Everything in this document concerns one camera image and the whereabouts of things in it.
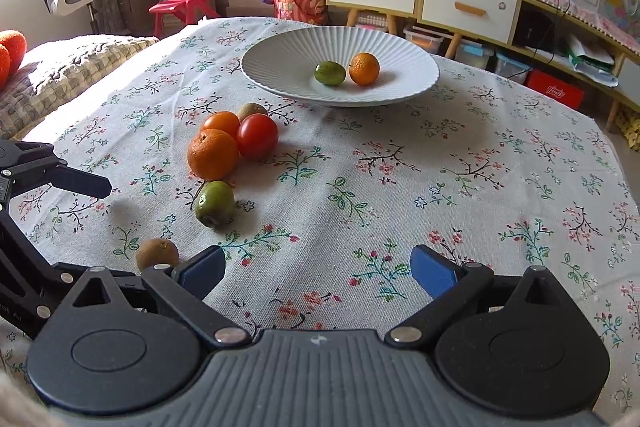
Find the green lime fruit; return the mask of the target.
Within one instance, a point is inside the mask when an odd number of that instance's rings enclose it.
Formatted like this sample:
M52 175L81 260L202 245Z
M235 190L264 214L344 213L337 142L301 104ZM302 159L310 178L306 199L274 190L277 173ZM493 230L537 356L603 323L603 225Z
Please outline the green lime fruit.
M323 61L314 69L314 79L323 86L337 87L344 82L346 70L341 64L332 61Z

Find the clear storage bin blue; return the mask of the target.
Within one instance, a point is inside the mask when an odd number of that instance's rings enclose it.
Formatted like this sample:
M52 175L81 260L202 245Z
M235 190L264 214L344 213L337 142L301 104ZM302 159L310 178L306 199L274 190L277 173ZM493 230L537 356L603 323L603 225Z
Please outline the clear storage bin blue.
M526 83L530 72L530 66L526 65L501 51L496 52L495 73L503 78L510 79L519 84Z

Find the large orange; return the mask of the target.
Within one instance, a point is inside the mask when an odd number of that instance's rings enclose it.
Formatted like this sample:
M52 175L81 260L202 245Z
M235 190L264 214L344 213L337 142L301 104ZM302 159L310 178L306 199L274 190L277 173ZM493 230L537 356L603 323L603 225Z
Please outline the large orange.
M235 139L218 129L203 129L191 140L186 161L191 171L202 180L227 178L239 160Z

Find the textured orange mandarin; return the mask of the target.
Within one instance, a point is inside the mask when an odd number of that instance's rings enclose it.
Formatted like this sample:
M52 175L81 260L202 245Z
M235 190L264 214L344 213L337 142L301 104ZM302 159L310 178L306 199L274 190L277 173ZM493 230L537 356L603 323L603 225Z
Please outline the textured orange mandarin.
M380 63L371 53L358 53L350 60L348 73L350 79L358 86L370 86L378 80Z

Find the floral tablecloth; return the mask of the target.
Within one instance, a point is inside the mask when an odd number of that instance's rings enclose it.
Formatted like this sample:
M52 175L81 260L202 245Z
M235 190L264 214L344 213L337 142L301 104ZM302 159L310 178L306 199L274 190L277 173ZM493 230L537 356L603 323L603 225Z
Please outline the floral tablecloth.
M252 334L387 331L427 302L409 271L418 244L500 274L545 265L610 354L597 413L638 410L639 211L598 125L444 58L435 86L405 103L280 98L250 84L241 58L288 28L212 20L138 53L30 134L106 176L110 197L41 187L13 199L12 218L50 262L130 271L154 237L182 257L218 245L227 273L209 302ZM279 143L239 163L230 223L205 228L186 150L208 116L246 103L268 110Z

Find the white ribbed plate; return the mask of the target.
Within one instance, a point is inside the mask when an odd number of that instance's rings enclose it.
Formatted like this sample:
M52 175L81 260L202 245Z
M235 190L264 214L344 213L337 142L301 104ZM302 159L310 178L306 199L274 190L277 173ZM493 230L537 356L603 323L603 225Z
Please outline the white ribbed plate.
M265 38L241 70L272 94L333 107L393 104L434 87L440 70L415 44L371 29L307 26Z

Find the colourful map poster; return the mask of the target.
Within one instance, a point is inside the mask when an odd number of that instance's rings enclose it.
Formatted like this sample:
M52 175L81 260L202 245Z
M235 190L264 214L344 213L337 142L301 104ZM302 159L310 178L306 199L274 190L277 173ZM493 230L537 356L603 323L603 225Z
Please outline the colourful map poster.
M639 38L639 0L599 0L598 13L632 38Z

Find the checkered cushion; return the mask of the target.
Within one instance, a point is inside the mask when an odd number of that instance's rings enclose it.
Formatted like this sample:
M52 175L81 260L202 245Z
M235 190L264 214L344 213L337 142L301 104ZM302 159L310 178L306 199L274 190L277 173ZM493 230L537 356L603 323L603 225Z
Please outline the checkered cushion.
M2 138L23 138L55 109L155 43L154 37L85 35L31 49L1 89Z

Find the pale brown kiwi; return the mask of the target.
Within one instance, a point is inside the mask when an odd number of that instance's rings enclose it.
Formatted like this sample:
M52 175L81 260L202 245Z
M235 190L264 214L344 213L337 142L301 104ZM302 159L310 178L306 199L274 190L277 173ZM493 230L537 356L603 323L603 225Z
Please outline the pale brown kiwi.
M239 121L243 121L247 117L250 117L250 116L253 116L253 115L256 115L256 114L267 115L268 114L268 110L265 109L264 106L262 106L262 105L260 105L258 103L245 103L236 112L236 116L238 116Z

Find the long low tv cabinet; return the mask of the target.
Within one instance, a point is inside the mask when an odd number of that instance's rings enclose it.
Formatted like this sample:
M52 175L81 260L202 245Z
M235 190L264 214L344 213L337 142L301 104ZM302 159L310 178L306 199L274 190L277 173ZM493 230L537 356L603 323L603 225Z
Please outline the long low tv cabinet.
M608 126L623 107L639 109L638 44L573 0L416 0L416 20L448 32L449 57L469 38L521 55L529 66L551 67L589 84L612 98ZM612 57L615 87L578 72L563 54L569 36L596 44Z

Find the red storage box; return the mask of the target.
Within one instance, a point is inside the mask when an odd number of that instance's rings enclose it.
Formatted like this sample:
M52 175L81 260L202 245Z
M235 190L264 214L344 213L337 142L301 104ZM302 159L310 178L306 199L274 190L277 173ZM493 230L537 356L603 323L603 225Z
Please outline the red storage box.
M585 92L574 84L567 83L538 69L533 69L528 74L526 86L572 109L578 109L582 105L585 95Z

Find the brown kiwi fruit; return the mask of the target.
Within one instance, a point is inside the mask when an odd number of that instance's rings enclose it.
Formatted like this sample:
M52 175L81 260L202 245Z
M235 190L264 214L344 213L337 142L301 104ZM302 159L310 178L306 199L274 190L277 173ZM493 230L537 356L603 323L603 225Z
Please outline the brown kiwi fruit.
M139 271L154 265L176 267L180 263L178 248L169 239L147 239L137 251L136 263Z

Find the red tomato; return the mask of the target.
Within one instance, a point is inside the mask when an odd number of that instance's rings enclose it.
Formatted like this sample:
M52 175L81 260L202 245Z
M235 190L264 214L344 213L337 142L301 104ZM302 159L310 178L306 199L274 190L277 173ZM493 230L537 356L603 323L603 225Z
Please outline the red tomato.
M267 115L253 114L242 120L236 142L240 154L249 160L263 160L278 144L278 125Z

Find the smooth orange tomato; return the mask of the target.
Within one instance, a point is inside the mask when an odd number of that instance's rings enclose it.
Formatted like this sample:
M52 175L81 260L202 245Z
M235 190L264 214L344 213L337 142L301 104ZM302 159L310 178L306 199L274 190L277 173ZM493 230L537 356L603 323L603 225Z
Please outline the smooth orange tomato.
M233 139L238 135L241 121L235 113L217 112L210 115L201 125L202 130L213 129L228 133Z

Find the clear storage bin orange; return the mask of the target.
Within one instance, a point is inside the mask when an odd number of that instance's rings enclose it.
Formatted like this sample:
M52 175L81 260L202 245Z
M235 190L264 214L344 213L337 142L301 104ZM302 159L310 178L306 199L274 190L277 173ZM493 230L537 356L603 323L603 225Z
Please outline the clear storage bin orange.
M451 41L452 35L446 32L426 28L418 24L408 24L404 28L405 38L420 46L428 53L445 55Z

